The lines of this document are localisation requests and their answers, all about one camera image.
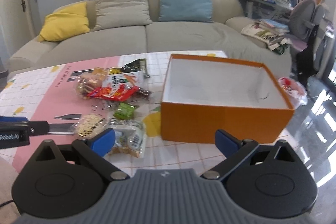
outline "red snack bag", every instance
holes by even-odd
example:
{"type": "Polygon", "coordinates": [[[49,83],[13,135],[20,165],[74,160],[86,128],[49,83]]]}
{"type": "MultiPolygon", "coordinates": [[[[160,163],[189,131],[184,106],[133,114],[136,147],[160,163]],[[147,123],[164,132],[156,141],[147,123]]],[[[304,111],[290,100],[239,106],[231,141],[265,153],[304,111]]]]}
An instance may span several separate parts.
{"type": "Polygon", "coordinates": [[[104,100],[123,102],[129,99],[137,90],[138,86],[133,86],[131,89],[125,89],[125,85],[119,85],[115,88],[97,88],[92,91],[88,96],[100,98],[104,100]]]}

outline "yellow pillow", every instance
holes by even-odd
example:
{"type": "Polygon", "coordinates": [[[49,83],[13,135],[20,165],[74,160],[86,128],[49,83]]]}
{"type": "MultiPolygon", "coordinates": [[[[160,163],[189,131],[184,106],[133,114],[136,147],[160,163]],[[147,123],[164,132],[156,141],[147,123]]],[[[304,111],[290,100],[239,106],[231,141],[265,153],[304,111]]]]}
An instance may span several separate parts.
{"type": "Polygon", "coordinates": [[[89,31],[86,2],[82,2],[47,15],[38,42],[59,42],[89,31]]]}

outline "sofa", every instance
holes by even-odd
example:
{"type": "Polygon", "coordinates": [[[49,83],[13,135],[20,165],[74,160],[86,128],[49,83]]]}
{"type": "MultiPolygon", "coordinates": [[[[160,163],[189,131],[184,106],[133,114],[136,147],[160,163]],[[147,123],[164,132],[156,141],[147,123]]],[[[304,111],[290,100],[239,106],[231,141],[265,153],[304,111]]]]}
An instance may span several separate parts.
{"type": "Polygon", "coordinates": [[[238,0],[212,0],[212,23],[160,22],[160,0],[148,0],[152,24],[99,31],[92,31],[96,23],[95,0],[85,1],[91,31],[62,42],[38,42],[37,38],[29,41],[9,59],[9,77],[88,59],[185,50],[223,50],[229,58],[266,64],[276,77],[290,74],[289,49],[277,55],[264,43],[240,34],[252,20],[243,16],[238,0]]]}

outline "orange box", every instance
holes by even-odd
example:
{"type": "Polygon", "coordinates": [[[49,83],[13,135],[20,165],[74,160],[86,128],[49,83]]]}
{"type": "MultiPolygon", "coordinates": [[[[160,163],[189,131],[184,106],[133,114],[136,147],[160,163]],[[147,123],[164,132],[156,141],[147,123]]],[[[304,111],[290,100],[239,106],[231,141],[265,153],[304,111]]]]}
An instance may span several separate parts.
{"type": "Polygon", "coordinates": [[[272,143],[293,114],[262,63],[171,55],[161,103],[163,140],[214,143],[221,128],[240,140],[272,143]]]}

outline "chair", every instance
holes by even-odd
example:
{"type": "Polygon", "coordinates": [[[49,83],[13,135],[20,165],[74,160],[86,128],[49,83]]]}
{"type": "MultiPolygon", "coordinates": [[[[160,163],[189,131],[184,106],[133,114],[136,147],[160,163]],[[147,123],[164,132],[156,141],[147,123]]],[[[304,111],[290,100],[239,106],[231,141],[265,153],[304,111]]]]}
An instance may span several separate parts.
{"type": "Polygon", "coordinates": [[[297,78],[305,87],[308,78],[319,70],[319,67],[314,67],[314,61],[323,55],[325,45],[321,39],[325,30],[320,30],[319,25],[325,13],[323,6],[316,6],[313,0],[304,0],[293,9],[289,18],[291,55],[297,66],[297,78]]]}

